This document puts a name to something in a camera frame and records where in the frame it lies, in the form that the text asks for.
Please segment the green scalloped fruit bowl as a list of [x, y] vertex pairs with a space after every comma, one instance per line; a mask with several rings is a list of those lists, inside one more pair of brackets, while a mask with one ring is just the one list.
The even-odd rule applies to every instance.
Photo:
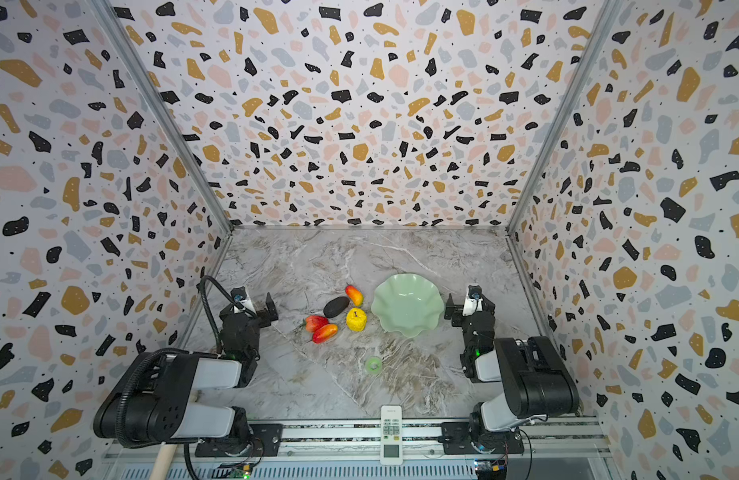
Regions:
[[385, 332], [407, 338], [433, 331], [443, 317], [445, 302], [439, 288], [427, 278], [413, 274], [395, 274], [375, 288], [371, 313]]

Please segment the red orange fake mango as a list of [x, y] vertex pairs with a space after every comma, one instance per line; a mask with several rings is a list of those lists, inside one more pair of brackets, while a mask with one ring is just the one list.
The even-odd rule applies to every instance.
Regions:
[[312, 341], [315, 344], [322, 344], [327, 340], [333, 338], [339, 332], [339, 330], [340, 328], [336, 324], [328, 323], [314, 332]]

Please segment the dark fake avocado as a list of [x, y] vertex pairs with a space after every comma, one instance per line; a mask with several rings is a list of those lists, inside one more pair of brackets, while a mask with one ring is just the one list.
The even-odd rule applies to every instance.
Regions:
[[351, 300], [347, 296], [340, 296], [330, 300], [324, 307], [323, 314], [325, 318], [336, 318], [346, 311], [351, 304]]

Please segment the yellow fake apple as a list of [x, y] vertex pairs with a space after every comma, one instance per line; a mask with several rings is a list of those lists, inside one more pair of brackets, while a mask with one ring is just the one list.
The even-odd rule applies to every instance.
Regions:
[[368, 323], [367, 313], [361, 308], [352, 308], [346, 317], [347, 328], [353, 332], [362, 332]]

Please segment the red yellow fake mango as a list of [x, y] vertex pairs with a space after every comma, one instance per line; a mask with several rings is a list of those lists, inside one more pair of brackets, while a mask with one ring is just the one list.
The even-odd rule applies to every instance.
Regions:
[[349, 300], [356, 306], [362, 307], [364, 304], [363, 293], [355, 286], [348, 285], [345, 289], [345, 294], [349, 297]]

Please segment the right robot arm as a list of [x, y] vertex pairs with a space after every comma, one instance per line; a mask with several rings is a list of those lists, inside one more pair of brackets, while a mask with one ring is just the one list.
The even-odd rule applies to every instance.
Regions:
[[499, 383], [503, 392], [479, 402], [466, 422], [441, 424], [447, 455], [511, 455], [525, 452], [521, 427], [574, 414], [579, 391], [547, 336], [497, 336], [495, 303], [471, 286], [462, 304], [449, 298], [445, 319], [461, 329], [465, 349], [461, 369], [471, 383]]

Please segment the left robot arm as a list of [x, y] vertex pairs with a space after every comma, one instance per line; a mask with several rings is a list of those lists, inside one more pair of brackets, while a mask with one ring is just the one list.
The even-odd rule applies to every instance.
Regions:
[[265, 455], [244, 408], [193, 398], [249, 386], [261, 359], [261, 332], [279, 319], [271, 297], [257, 309], [245, 287], [219, 292], [228, 304], [210, 320], [217, 352], [166, 347], [140, 353], [97, 411], [95, 436], [129, 449], [174, 444], [195, 445], [205, 456]]

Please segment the red fake peach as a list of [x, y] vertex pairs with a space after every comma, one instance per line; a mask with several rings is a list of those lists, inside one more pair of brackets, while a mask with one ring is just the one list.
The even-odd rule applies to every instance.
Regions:
[[321, 328], [330, 324], [330, 320], [323, 316], [311, 315], [305, 321], [305, 328], [307, 332], [316, 333]]

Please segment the white remote control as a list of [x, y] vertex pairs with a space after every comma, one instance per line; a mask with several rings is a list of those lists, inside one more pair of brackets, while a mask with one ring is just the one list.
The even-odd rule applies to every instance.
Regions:
[[403, 464], [403, 411], [399, 405], [381, 408], [381, 465]]

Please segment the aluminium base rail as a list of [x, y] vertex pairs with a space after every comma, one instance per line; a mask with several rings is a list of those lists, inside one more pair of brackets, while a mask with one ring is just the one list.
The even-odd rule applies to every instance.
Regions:
[[[562, 418], [525, 424], [525, 452], [504, 456], [443, 453], [441, 424], [463, 418], [403, 420], [403, 464], [381, 465], [381, 420], [263, 420], [251, 426], [263, 456], [205, 456], [178, 446], [167, 479], [617, 479], [597, 420]], [[97, 479], [149, 479], [159, 447], [113, 445]]]

